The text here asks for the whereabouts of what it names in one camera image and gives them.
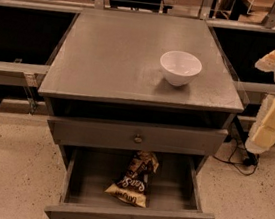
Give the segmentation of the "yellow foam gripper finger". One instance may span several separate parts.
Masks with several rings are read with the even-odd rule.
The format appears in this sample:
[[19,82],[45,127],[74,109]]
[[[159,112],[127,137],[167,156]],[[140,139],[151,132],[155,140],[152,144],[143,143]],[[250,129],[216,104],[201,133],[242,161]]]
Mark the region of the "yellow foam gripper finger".
[[245,142],[250,153],[262,154],[275,145],[275,95],[267,95]]
[[264,57],[260,58],[255,63],[255,68],[262,72],[274,72],[275,71],[275,50],[269,52]]

